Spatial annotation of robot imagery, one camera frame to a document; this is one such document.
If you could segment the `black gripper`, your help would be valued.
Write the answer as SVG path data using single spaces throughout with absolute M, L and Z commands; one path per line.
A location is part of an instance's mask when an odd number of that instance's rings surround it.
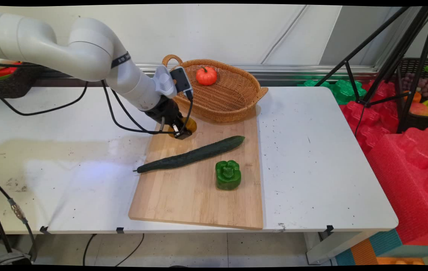
M 173 99 L 160 96 L 159 102 L 144 113 L 158 123 L 169 125 L 172 128 L 172 137 L 183 140 L 193 134 L 193 121 L 183 121 L 179 106 Z

